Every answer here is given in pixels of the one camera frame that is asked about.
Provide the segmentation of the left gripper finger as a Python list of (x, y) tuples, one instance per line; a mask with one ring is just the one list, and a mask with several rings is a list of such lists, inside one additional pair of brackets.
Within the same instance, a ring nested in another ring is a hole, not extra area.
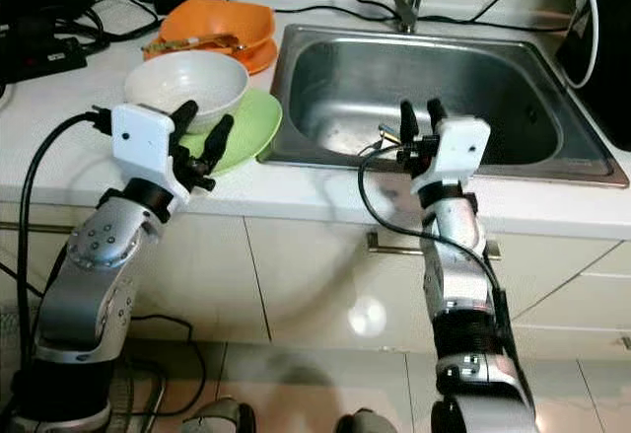
[(179, 108), (171, 113), (173, 132), (171, 134), (171, 146), (177, 148), (181, 137), (186, 134), (190, 123), (198, 114), (198, 104), (194, 100), (185, 101)]
[(231, 131), (235, 125), (235, 118), (232, 114), (224, 114), (221, 120), (212, 127), (204, 137), (202, 148), (202, 162), (209, 173), (215, 171), (218, 163), (224, 158), (227, 150), (227, 141), (230, 139)]

